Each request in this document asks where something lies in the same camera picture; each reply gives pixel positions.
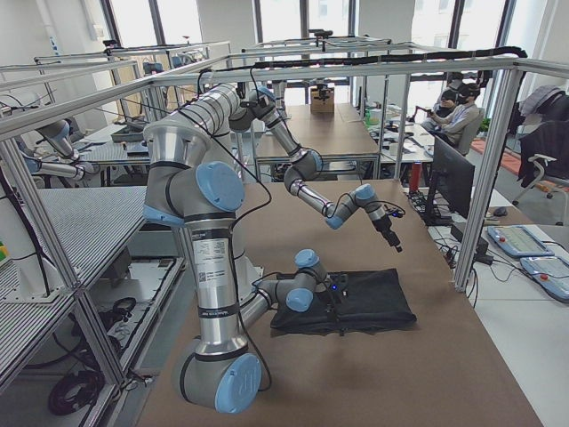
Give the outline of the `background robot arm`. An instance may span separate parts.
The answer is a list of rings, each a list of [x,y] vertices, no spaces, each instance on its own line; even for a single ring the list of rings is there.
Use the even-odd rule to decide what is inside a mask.
[[[85,161],[73,147],[70,135],[76,131],[68,119],[61,119],[36,129],[59,157],[58,162],[48,162],[32,156],[24,142],[18,142],[24,162],[33,175],[52,175],[81,181],[86,175],[95,175],[100,167]]]

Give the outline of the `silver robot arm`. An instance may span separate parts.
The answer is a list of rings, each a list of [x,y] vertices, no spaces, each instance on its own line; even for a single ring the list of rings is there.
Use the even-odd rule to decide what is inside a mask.
[[[323,169],[322,159],[313,149],[302,147],[293,137],[276,106],[275,95],[266,87],[252,90],[242,97],[237,85],[217,85],[177,113],[208,137],[217,136],[223,125],[237,132],[248,127],[253,120],[260,120],[291,161],[291,166],[284,174],[284,185],[291,195],[321,213],[327,225],[334,230],[362,209],[388,244],[398,252],[402,250],[399,237],[392,229],[392,215],[384,210],[371,185],[362,184],[340,196],[337,202],[310,188],[308,181],[316,178]]]
[[[211,137],[195,125],[163,119],[144,130],[151,157],[144,215],[189,233],[200,335],[177,371],[177,392],[189,403],[238,414],[261,385],[261,358],[249,351],[248,324],[273,305],[305,312],[332,283],[312,250],[295,257],[293,277],[257,279],[239,301],[232,253],[232,224],[244,202],[244,185],[222,161],[204,161]]]

